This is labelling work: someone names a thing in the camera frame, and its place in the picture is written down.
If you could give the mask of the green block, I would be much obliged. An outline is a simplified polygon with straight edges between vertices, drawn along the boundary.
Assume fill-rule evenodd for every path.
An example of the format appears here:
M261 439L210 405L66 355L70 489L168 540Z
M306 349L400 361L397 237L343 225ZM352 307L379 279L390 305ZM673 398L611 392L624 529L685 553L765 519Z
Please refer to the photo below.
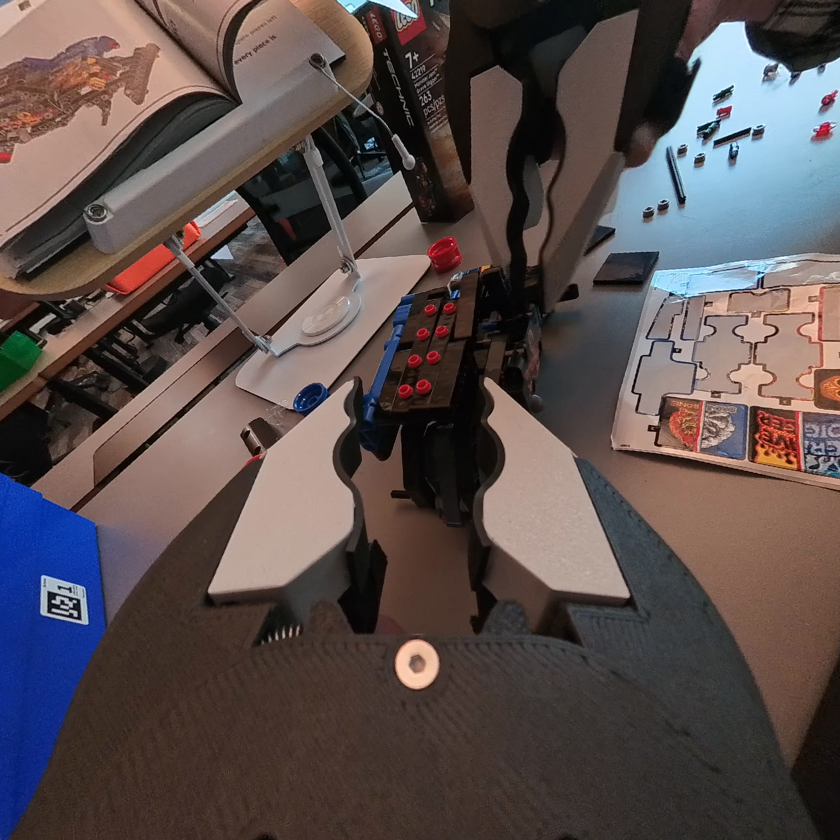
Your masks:
M1 392L23 379L41 355L37 339L19 331L1 331Z

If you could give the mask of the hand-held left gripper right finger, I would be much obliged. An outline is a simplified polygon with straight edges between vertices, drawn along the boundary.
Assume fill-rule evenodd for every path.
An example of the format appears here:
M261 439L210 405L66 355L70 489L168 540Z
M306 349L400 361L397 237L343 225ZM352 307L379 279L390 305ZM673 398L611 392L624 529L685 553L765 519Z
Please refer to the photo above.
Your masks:
M490 378L479 396L476 592L519 604L534 633L565 604L625 606L631 592L573 452Z

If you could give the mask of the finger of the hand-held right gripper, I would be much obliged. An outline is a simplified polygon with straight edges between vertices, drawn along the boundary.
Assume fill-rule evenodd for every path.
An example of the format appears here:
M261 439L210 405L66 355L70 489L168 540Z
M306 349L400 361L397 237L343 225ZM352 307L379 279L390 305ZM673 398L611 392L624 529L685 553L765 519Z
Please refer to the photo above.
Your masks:
M543 215L546 128L543 97L525 80L493 66L470 81L470 191L495 265L507 273L512 303L526 303L524 233Z
M634 9L598 23L560 69L555 104L564 147L540 252L543 310L553 310L571 283L624 166L615 139L637 16Z

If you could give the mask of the person's right hand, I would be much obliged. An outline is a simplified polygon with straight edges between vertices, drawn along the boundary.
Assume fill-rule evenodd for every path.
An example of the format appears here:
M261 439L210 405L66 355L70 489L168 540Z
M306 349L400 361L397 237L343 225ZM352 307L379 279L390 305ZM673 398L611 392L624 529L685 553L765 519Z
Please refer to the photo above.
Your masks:
M770 18L779 1L693 1L675 51L675 67L684 71L657 89L656 97L636 127L626 153L626 166L645 163L657 141L679 120L693 84L688 60L695 49L722 23L762 23Z

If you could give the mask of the blue storage bin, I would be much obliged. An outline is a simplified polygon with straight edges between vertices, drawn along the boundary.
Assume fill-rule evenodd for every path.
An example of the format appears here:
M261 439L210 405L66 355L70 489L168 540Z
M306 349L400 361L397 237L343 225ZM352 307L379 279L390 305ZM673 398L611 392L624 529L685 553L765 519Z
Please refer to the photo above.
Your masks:
M35 793L105 627L93 522L1 476L1 838Z

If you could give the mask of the black office chair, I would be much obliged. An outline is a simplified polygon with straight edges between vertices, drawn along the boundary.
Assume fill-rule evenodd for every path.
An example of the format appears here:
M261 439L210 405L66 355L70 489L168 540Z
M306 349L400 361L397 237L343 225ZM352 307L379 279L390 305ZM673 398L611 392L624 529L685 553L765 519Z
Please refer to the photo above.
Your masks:
M175 332L174 341L183 343L186 332L198 324L203 324L209 332L220 325L221 320L213 315L216 304L201 284L190 278L150 300L147 307L136 311L121 328L147 345L172 332Z

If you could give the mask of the instruction booklet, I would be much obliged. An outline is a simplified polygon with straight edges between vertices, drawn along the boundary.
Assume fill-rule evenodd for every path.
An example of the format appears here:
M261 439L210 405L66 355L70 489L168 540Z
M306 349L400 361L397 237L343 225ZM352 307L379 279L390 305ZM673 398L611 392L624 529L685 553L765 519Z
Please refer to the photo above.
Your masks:
M316 52L344 58L292 2L2 2L3 272L84 238L86 206Z

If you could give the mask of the white book stand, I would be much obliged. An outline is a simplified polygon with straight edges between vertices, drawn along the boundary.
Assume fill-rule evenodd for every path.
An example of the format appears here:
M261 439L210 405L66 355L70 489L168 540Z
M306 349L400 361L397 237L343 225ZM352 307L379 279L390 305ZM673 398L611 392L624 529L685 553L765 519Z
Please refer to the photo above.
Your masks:
M303 153L317 194L339 240L339 263L301 312L273 338L240 328L265 352L238 378L255 395L291 407L312 382L332 384L349 360L387 320L429 266L424 255L355 259L338 209L328 196L314 130L367 87L370 44L341 7L319 23L294 3L344 52L329 64L319 53L284 76L273 91L241 101L231 112L86 206L87 234L2 287L36 299L72 298L103 286L173 235L224 194L263 170L292 146Z

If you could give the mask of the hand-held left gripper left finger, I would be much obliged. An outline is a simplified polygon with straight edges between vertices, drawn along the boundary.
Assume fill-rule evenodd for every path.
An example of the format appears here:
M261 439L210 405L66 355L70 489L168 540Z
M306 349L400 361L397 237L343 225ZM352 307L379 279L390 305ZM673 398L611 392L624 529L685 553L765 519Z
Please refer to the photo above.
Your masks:
M362 395L354 377L267 450L208 586L214 604L270 602L302 625L331 601L356 633L375 631L386 558L353 482Z

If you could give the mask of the blue black toy brick truck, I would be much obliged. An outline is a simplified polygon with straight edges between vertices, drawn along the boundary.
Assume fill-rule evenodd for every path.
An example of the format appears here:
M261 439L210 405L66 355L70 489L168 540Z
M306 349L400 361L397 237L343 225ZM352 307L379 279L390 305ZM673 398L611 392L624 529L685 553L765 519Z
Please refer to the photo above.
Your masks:
M497 383L531 413L542 407L542 291L539 266L526 268L521 298L502 267L480 266L400 300L359 431L360 445L382 461L400 440L403 489L393 498L435 510L449 527L470 519L481 476L480 382Z

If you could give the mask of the sticker sheet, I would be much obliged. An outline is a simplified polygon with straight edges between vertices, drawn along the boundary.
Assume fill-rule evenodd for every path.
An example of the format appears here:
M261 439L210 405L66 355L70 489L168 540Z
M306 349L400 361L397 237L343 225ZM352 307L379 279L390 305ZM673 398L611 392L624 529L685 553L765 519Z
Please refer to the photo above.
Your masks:
M838 255L657 270L612 448L838 490Z

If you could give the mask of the brick set box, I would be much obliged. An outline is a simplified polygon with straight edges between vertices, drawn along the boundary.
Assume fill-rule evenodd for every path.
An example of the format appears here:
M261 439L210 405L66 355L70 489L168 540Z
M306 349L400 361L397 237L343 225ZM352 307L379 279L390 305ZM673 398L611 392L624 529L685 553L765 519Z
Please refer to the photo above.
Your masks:
M455 223L473 209L449 128L445 101L445 55L449 2L401 2L410 17L367 2L355 13L373 48L371 94L376 110L415 159L407 170L393 142L385 148L402 170L423 223Z

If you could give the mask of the orange case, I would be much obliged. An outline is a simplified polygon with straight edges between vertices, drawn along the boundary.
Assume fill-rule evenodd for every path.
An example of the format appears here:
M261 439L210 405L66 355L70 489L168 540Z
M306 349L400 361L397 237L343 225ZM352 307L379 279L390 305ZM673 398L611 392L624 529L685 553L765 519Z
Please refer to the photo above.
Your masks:
M167 246L158 245L102 288L119 295L129 295L174 262L175 257Z

